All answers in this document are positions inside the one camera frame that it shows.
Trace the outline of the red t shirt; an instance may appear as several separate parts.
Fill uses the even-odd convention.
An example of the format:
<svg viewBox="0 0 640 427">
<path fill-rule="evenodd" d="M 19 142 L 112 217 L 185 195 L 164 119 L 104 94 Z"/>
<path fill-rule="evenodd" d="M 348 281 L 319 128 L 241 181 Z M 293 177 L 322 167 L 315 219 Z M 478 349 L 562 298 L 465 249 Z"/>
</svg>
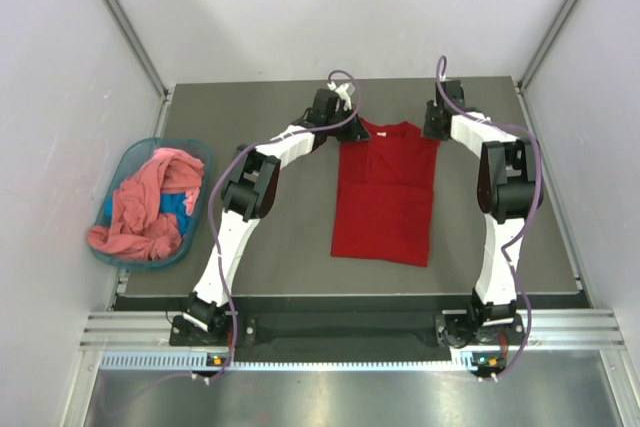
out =
<svg viewBox="0 0 640 427">
<path fill-rule="evenodd" d="M 339 152 L 331 255 L 425 268 L 440 142 L 409 122 L 363 126 Z"/>
</svg>

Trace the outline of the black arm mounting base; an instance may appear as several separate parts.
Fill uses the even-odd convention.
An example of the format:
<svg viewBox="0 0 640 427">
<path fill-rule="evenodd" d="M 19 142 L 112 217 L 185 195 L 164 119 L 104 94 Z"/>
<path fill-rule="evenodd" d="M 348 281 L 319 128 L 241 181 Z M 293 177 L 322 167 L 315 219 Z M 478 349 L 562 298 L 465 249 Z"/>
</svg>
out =
<svg viewBox="0 0 640 427">
<path fill-rule="evenodd" d="M 181 316 L 173 347 L 234 348 L 236 361 L 430 361 L 452 347 L 518 347 L 522 320 L 474 334 L 467 295 L 238 296 L 238 324 L 227 315 L 206 332 Z"/>
</svg>

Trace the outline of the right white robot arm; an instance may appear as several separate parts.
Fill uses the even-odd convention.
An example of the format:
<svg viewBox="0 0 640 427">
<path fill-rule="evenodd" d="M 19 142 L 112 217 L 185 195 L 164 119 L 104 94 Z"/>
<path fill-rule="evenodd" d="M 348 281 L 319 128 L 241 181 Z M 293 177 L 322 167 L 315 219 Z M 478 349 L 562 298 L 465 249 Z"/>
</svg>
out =
<svg viewBox="0 0 640 427">
<path fill-rule="evenodd" d="M 476 198 L 484 214 L 486 235 L 480 276 L 472 291 L 466 327 L 487 343 L 516 319 L 517 265 L 521 243 L 541 204 L 539 144 L 518 126 L 493 122 L 468 109 L 459 80 L 438 80 L 427 103 L 423 136 L 455 141 L 479 161 Z"/>
</svg>

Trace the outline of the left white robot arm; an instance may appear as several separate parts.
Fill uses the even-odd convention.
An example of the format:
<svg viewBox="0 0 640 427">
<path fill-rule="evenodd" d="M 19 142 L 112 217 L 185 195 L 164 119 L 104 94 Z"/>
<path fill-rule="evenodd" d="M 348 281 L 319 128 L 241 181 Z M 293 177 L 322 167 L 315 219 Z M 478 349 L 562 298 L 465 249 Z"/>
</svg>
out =
<svg viewBox="0 0 640 427">
<path fill-rule="evenodd" d="M 356 87 L 331 81 L 319 89 L 303 116 L 272 139 L 237 148 L 235 157 L 212 193 L 221 196 L 221 219 L 207 266 L 189 296 L 184 312 L 192 331 L 205 343 L 226 334 L 224 307 L 248 240 L 271 211 L 281 171 L 329 137 L 339 142 L 370 138 L 353 100 Z"/>
</svg>

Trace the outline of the teal mesh laundry basket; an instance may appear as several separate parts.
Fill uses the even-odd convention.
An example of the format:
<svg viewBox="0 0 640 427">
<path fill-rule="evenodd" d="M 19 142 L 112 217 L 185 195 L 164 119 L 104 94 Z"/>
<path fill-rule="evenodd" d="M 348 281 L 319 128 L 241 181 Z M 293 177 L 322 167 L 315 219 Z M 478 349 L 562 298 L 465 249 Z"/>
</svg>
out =
<svg viewBox="0 0 640 427">
<path fill-rule="evenodd" d="M 184 257 L 212 167 L 211 149 L 194 139 L 152 137 L 131 145 L 88 230 L 94 256 L 139 271 L 163 269 Z"/>
</svg>

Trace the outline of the pink t shirt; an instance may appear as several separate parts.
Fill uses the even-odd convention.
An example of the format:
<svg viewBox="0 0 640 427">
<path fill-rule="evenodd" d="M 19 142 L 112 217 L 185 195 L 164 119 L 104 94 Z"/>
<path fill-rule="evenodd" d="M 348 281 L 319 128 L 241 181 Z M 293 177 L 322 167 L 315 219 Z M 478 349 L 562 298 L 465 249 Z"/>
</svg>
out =
<svg viewBox="0 0 640 427">
<path fill-rule="evenodd" d="M 182 244 L 203 186 L 205 164 L 181 149 L 159 148 L 111 196 L 108 226 L 89 229 L 97 251 L 130 261 L 160 261 Z"/>
</svg>

